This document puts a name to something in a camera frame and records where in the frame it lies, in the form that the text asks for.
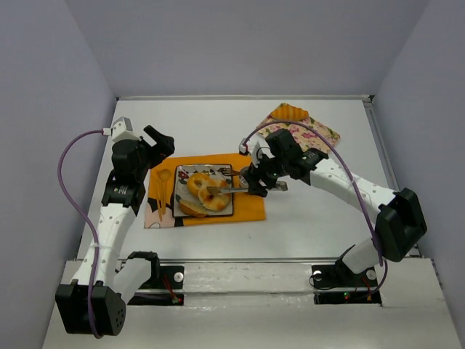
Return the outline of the twisted knot bread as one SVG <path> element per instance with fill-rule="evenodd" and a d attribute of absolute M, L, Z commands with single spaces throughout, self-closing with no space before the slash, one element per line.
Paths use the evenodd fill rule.
<path fill-rule="evenodd" d="M 229 185 L 225 180 L 206 180 L 198 190 L 198 199 L 202 205 L 214 212 L 223 211 L 231 201 L 229 193 L 210 193 L 208 187 L 213 188 L 228 188 Z"/>

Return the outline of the orange bagel bread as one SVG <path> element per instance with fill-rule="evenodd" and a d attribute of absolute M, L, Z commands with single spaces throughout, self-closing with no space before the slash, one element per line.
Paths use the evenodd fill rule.
<path fill-rule="evenodd" d="M 206 198 L 210 195 L 206 188 L 212 186 L 213 184 L 214 181 L 209 177 L 208 174 L 199 172 L 189 177 L 187 181 L 187 189 L 192 196 Z"/>

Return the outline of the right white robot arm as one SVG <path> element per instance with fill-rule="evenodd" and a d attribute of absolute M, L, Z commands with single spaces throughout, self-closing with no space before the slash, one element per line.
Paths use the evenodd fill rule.
<path fill-rule="evenodd" d="M 241 155 L 250 155 L 243 172 L 248 194 L 266 197 L 281 177 L 290 177 L 324 190 L 359 209 L 368 223 L 370 238 L 351 246 L 334 263 L 330 275 L 342 281 L 375 265 L 399 262 L 427 232 L 417 194 L 408 188 L 395 191 L 353 174 L 342 159 L 333 160 L 316 148 L 303 151 L 287 129 L 278 129 L 260 145 L 248 146 L 243 139 Z"/>

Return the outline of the metal tongs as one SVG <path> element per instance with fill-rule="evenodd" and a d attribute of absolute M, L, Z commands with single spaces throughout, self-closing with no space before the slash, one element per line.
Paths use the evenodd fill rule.
<path fill-rule="evenodd" d="M 227 177 L 238 177 L 239 175 L 238 170 L 234 170 L 229 167 L 221 167 L 218 169 L 218 172 L 221 173 L 222 175 L 225 175 Z M 219 194 L 226 194 L 226 193 L 247 193 L 248 188 L 234 188 L 234 187 L 227 187 L 227 188 L 220 188 L 220 187 L 213 187 L 209 186 L 206 188 L 211 195 L 219 195 Z M 277 181 L 275 187 L 268 189 L 268 191 L 287 191 L 288 190 L 288 185 L 284 181 Z"/>

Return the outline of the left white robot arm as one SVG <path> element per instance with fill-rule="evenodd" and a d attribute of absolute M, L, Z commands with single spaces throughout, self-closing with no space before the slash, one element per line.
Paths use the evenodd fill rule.
<path fill-rule="evenodd" d="M 133 252 L 122 269 L 117 268 L 122 246 L 145 197 L 145 178 L 175 150 L 173 137 L 151 125 L 144 131 L 153 145 L 135 135 L 125 121 L 99 131 L 113 142 L 113 168 L 105 184 L 97 224 L 74 200 L 70 201 L 89 226 L 92 242 L 72 279 L 60 284 L 55 292 L 68 334 L 91 334 L 97 339 L 118 335 L 129 301 L 146 281 L 160 277 L 155 252 Z"/>

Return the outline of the brown bread slice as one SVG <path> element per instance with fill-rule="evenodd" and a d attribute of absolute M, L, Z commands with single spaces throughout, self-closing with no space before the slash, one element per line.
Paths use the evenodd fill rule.
<path fill-rule="evenodd" d="M 183 214 L 189 217 L 204 218 L 209 215 L 204 207 L 185 199 L 179 201 L 179 208 Z"/>

